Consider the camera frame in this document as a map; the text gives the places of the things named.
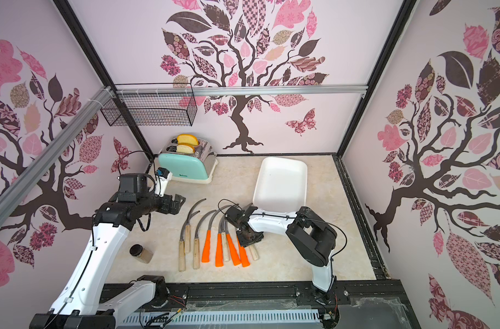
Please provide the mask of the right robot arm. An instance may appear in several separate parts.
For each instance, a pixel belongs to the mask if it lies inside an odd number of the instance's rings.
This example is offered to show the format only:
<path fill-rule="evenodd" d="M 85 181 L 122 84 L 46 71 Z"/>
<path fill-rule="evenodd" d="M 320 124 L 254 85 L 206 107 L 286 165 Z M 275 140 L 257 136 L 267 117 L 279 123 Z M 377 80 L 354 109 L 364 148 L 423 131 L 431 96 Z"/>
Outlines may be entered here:
<path fill-rule="evenodd" d="M 314 288 L 329 292 L 335 277 L 332 274 L 332 255 L 337 233 L 331 223 L 325 222 L 311 208 L 301 207 L 295 212 L 270 212 L 256 206 L 231 206 L 224 219 L 236 229 L 239 244 L 248 248 L 264 238 L 264 234 L 287 237 L 313 269 Z"/>

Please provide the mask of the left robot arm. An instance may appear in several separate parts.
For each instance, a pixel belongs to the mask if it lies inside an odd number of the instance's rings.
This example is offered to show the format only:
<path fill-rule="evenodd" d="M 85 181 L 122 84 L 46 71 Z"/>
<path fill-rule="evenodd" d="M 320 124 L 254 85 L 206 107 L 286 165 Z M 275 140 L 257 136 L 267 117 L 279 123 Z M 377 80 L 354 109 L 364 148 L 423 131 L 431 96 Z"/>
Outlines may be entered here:
<path fill-rule="evenodd" d="M 140 218 L 152 212 L 176 215 L 185 202 L 165 193 L 173 174 L 123 174 L 118 191 L 92 219 L 91 237 L 66 288 L 47 313 L 36 314 L 30 328 L 117 328 L 141 306 L 166 292 L 161 280 L 141 280 L 106 302 L 105 281 L 122 244 Z"/>

